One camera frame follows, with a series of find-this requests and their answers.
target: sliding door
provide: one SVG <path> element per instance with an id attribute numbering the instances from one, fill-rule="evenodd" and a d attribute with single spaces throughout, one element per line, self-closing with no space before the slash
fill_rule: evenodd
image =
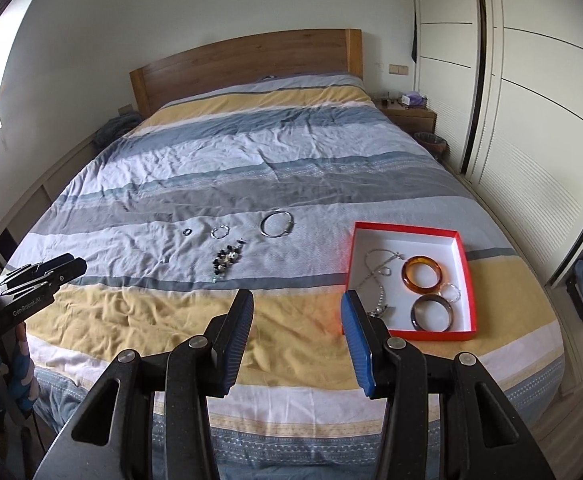
<path id="1" fill-rule="evenodd" d="M 487 0 L 487 25 L 467 177 L 546 281 L 583 231 L 583 0 Z"/>

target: silver chain necklace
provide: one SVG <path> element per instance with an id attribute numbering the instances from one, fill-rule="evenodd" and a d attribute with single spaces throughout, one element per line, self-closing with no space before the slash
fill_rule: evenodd
<path id="1" fill-rule="evenodd" d="M 369 263 L 367 263 L 367 258 L 369 258 L 369 256 L 372 253 L 379 253 L 379 252 L 391 253 L 391 257 L 386 259 L 382 264 L 380 264 L 380 265 L 376 266 L 374 269 L 372 269 L 369 266 Z M 401 254 L 395 253 L 394 251 L 390 251 L 389 249 L 372 249 L 371 251 L 367 251 L 367 253 L 365 254 L 364 263 L 365 263 L 365 267 L 367 268 L 367 270 L 369 270 L 369 274 L 365 277 L 365 279 L 361 283 L 358 284 L 358 286 L 355 286 L 354 288 L 355 289 L 360 288 L 370 278 L 373 279 L 377 283 L 378 287 L 380 288 L 380 296 L 378 298 L 377 306 L 372 312 L 369 313 L 370 316 L 380 317 L 383 314 L 385 314 L 385 311 L 387 310 L 387 303 L 385 302 L 385 298 L 386 298 L 385 287 L 382 286 L 382 283 L 380 283 L 380 280 L 378 279 L 377 274 L 381 274 L 382 276 L 390 276 L 391 269 L 389 267 L 386 267 L 387 264 L 392 262 L 393 260 L 404 260 L 404 259 L 405 258 Z"/>

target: bed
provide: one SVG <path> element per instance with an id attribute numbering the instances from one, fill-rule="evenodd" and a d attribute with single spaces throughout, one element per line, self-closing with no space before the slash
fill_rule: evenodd
<path id="1" fill-rule="evenodd" d="M 460 232 L 478 335 L 416 344 L 445 357 L 475 353 L 524 420 L 538 420 L 563 373 L 558 321 L 488 213 L 373 106 L 360 30 L 223 41 L 131 78 L 146 120 L 67 186 L 9 263 L 65 252 L 88 262 L 28 322 L 36 411 L 51 427 L 60 430 L 118 352 L 169 351 L 249 288 L 256 310 L 238 383 L 209 400 L 222 477 L 369 478 L 384 402 L 358 388 L 339 323 L 355 221 Z M 260 221 L 277 208 L 293 213 L 294 229 L 265 238 Z M 220 224 L 230 234 L 215 240 Z M 239 238 L 241 261 L 214 282 L 214 254 Z M 435 396 L 428 445 L 436 478 Z"/>

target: wooden nightstand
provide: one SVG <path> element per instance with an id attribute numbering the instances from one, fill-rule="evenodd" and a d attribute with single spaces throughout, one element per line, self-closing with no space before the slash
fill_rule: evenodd
<path id="1" fill-rule="evenodd" d="M 392 123 L 410 135 L 416 132 L 433 134 L 436 128 L 436 112 L 429 108 L 405 108 L 396 102 L 383 106 L 376 100 L 373 103 Z"/>

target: glove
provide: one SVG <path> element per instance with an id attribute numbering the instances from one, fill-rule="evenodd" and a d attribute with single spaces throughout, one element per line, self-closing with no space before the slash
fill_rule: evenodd
<path id="1" fill-rule="evenodd" d="M 34 362 L 29 358 L 25 323 L 16 327 L 16 339 L 18 344 L 12 356 L 12 378 L 8 384 L 8 393 L 19 409 L 25 413 L 32 409 L 38 398 L 38 382 L 34 377 Z M 8 372 L 8 366 L 3 363 L 1 357 L 0 372 L 2 375 Z M 0 400 L 0 412 L 4 409 L 5 406 Z"/>

